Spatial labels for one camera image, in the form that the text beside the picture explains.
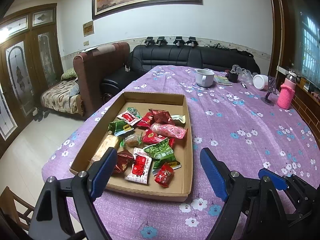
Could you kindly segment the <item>green candy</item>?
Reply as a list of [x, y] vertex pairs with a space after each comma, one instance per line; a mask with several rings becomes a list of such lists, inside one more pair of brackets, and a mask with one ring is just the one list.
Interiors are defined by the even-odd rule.
[[120, 147], [138, 147], [142, 143], [142, 134], [131, 134], [120, 142]]

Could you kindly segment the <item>small red candy packet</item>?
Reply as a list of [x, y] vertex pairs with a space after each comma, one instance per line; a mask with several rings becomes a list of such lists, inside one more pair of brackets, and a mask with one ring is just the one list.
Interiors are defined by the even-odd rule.
[[170, 181], [174, 176], [174, 170], [168, 163], [164, 163], [155, 176], [155, 182], [162, 187], [169, 187]]

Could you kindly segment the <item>red white snack packet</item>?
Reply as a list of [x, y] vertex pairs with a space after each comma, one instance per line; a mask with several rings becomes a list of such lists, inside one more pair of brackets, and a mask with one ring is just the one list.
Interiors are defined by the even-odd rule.
[[131, 171], [124, 179], [147, 185], [152, 158], [142, 148], [137, 147], [133, 149], [133, 157], [134, 161]]

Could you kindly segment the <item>purple floral tablecloth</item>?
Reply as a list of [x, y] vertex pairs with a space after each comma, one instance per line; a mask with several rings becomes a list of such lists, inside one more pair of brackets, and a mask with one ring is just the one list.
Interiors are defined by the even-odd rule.
[[155, 202], [106, 191], [95, 202], [113, 239], [205, 239], [222, 210], [200, 164], [200, 150], [243, 176], [257, 178], [261, 168], [297, 175], [319, 186], [317, 137], [294, 109], [268, 106], [264, 92], [240, 84], [201, 88], [195, 70], [157, 66], [127, 91], [183, 94], [193, 142], [193, 190], [183, 203]]

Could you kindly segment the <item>green snack packet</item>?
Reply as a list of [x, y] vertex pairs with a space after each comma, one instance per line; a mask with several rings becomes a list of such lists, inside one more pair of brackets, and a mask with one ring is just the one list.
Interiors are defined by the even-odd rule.
[[171, 148], [169, 141], [170, 140], [166, 138], [156, 144], [143, 148], [144, 152], [154, 160], [154, 170], [161, 168], [164, 163], [177, 161], [174, 150]]

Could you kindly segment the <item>pink snack packet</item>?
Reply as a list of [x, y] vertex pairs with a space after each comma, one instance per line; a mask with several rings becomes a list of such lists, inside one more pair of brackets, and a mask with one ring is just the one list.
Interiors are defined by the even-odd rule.
[[183, 139], [185, 134], [187, 133], [186, 129], [170, 124], [154, 123], [151, 125], [150, 129], [154, 133], [157, 133], [164, 137], [171, 137], [176, 139]]

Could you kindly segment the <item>pink knitted bottle sleeve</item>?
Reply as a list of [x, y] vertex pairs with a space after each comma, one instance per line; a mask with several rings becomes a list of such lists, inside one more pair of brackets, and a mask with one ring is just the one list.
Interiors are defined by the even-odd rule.
[[277, 100], [277, 105], [283, 109], [289, 109], [291, 101], [295, 95], [296, 85], [282, 84], [280, 86], [280, 93]]

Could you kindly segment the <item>patterned daybed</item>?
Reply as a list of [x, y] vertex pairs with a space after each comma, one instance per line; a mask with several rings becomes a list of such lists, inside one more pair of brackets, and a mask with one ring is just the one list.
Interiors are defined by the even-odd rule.
[[67, 114], [84, 116], [85, 108], [80, 95], [78, 75], [70, 68], [61, 76], [61, 81], [41, 95], [43, 107]]

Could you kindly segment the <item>grey phone stand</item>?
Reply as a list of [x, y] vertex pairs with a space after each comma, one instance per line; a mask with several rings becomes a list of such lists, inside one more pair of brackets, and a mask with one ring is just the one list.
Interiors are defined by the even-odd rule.
[[267, 94], [264, 97], [261, 97], [260, 99], [265, 104], [269, 106], [274, 106], [274, 102], [268, 98], [271, 94], [276, 94], [276, 79], [272, 76], [268, 76]]

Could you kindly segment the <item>white jar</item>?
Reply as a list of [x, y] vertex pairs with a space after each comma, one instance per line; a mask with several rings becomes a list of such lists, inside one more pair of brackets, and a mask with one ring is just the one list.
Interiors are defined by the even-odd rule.
[[253, 77], [253, 86], [258, 90], [267, 90], [268, 76], [257, 74]]

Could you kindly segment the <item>small black container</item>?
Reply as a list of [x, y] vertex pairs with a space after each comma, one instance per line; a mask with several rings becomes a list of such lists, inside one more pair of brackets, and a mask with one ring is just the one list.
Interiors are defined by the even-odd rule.
[[227, 77], [228, 81], [231, 83], [238, 83], [238, 81], [239, 81], [239, 74], [237, 72], [233, 72], [231, 70], [226, 73], [226, 77]]

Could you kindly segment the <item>clear plastic cup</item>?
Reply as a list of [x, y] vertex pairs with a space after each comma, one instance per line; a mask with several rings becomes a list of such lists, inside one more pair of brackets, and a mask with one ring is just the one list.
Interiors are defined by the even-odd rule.
[[231, 69], [231, 73], [238, 76], [238, 80], [249, 85], [253, 84], [253, 76], [249, 70], [241, 68], [239, 65], [234, 64]]

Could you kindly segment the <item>white mug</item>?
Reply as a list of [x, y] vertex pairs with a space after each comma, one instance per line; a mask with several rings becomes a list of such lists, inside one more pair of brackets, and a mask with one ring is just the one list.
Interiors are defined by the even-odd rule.
[[196, 84], [200, 87], [209, 88], [214, 83], [215, 73], [210, 69], [196, 70], [195, 79]]

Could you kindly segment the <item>black leather sofa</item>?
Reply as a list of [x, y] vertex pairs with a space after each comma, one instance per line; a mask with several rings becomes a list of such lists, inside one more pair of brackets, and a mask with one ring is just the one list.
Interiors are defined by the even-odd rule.
[[251, 73], [260, 74], [254, 56], [244, 50], [231, 49], [216, 43], [212, 46], [191, 47], [176, 45], [138, 45], [129, 54], [126, 66], [103, 78], [100, 91], [104, 103], [111, 100], [132, 81], [137, 80], [155, 66], [173, 65], [193, 68], [207, 68], [224, 72], [239, 65]]

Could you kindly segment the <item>wooden glass door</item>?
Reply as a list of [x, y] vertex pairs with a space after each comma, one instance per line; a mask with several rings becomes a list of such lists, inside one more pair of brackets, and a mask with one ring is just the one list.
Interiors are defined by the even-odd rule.
[[1, 154], [31, 122], [40, 96], [60, 80], [55, 3], [1, 20]]

